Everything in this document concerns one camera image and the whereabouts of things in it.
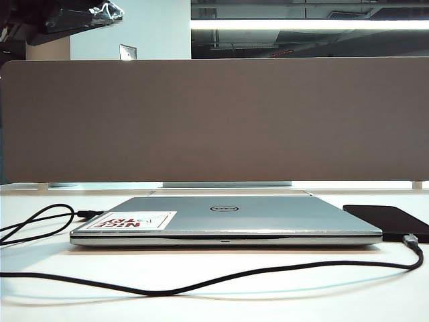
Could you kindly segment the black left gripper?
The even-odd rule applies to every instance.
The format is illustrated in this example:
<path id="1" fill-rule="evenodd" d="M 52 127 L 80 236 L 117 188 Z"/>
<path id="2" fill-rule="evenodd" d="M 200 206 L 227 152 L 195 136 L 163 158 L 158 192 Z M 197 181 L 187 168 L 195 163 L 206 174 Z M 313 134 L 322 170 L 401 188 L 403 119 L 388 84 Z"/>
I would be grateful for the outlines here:
<path id="1" fill-rule="evenodd" d="M 120 22 L 123 16 L 112 1 L 1 0 L 1 42 L 38 46 Z"/>

